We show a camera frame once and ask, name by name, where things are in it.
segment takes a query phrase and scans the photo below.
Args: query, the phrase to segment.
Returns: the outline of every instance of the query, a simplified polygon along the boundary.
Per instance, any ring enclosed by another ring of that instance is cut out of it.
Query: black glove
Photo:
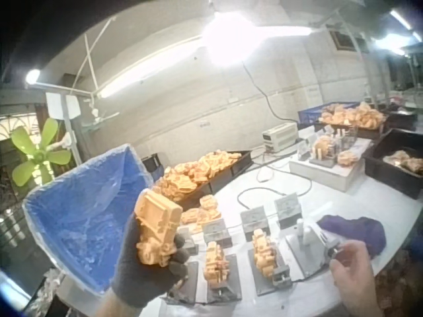
[[[139,242],[139,223],[131,215],[126,225],[122,250],[119,255],[112,289],[126,304],[143,308],[148,302],[169,291],[174,284],[186,277],[188,270],[184,263],[190,257],[182,249],[185,240],[176,234],[174,243],[178,250],[171,256],[169,266],[144,265],[140,262],[136,244]]]

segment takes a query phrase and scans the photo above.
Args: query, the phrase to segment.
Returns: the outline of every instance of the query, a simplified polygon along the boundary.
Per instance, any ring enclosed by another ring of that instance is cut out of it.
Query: green fan
[[[40,144],[35,145],[29,138],[25,128],[18,127],[13,130],[11,139],[13,144],[27,155],[32,155],[32,159],[17,166],[12,172],[12,179],[17,186],[24,186],[32,176],[35,168],[39,166],[41,180],[46,184],[52,180],[44,162],[52,162],[59,165],[66,165],[71,160],[71,152],[68,150],[51,151],[53,146],[48,147],[52,139],[58,132],[59,125],[55,119],[48,118],[41,133]]]

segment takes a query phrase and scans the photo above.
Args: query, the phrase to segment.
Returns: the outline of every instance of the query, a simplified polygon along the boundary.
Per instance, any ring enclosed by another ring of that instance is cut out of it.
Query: ceiling light
[[[308,36],[311,34],[311,28],[306,26],[262,26],[259,31],[266,38],[275,38],[278,36]]]
[[[385,38],[376,40],[375,43],[377,47],[383,50],[394,50],[407,46],[410,43],[410,37],[390,33]]]
[[[395,53],[395,54],[397,54],[397,55],[401,55],[401,56],[404,56],[405,55],[405,52],[402,49],[400,49],[400,48],[393,48],[390,51],[393,52],[393,53]]]
[[[239,13],[216,13],[203,32],[211,60],[220,66],[244,61],[265,37]]]
[[[25,81],[28,84],[33,85],[37,82],[39,76],[40,76],[40,70],[39,69],[31,69],[28,72],[28,74],[26,74]]]
[[[398,12],[396,12],[395,10],[391,11],[391,15],[396,18],[398,20],[398,22],[400,22],[403,26],[405,26],[405,28],[407,30],[411,30],[411,25],[405,20],[405,18],[403,18],[402,16],[400,16],[400,14]]]
[[[140,82],[182,61],[192,55],[200,46],[201,41],[196,40],[161,50],[152,57],[142,59],[137,65],[134,65],[106,85],[98,95],[101,98],[107,98],[132,83]]]
[[[417,32],[413,32],[412,33],[412,35],[419,41],[419,42],[421,42],[422,41],[422,37],[420,36],[420,35],[418,35],[418,33]]]

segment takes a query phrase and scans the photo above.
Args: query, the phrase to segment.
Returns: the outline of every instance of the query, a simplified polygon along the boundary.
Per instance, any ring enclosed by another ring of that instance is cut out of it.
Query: black crate
[[[326,125],[328,124],[323,122],[315,122],[314,123],[315,131],[317,132],[318,130],[322,130]],[[348,130],[350,128],[349,125],[342,125],[342,124],[331,124],[331,126],[333,127],[335,131],[337,129]],[[357,137],[361,137],[362,139],[377,140],[381,137],[383,133],[383,127],[384,127],[383,124],[381,124],[379,128],[376,130],[370,130],[370,129],[365,129],[363,127],[359,127],[357,132]]]
[[[149,157],[144,157],[141,159],[141,161],[144,164],[147,171],[150,173],[154,172],[156,169],[158,169],[158,167],[161,166],[159,156],[157,155],[157,153],[152,154]]]
[[[184,211],[187,211],[189,208],[199,207],[201,197],[216,194],[252,165],[251,151],[229,151],[229,153],[240,153],[241,157],[234,165],[222,170],[207,183],[202,184],[192,193],[187,195],[183,200],[178,201],[178,205],[180,205]]]
[[[423,158],[423,135],[401,129],[391,129],[364,154],[365,174],[416,199],[422,189],[423,177],[405,172],[383,162],[383,157],[405,150]]]

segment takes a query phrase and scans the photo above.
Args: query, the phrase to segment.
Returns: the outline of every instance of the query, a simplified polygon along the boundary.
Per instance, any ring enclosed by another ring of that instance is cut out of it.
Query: white platform
[[[316,165],[310,163],[309,160],[301,161],[295,155],[289,161],[289,169],[291,173],[296,175],[304,176],[318,182],[322,185],[326,185],[335,190],[346,192],[350,187],[350,184],[354,181],[354,178],[360,173],[363,165],[361,159],[364,151],[369,147],[371,140],[369,139],[357,139],[354,146],[350,149],[360,160],[353,167],[342,167],[338,164],[332,168]]]

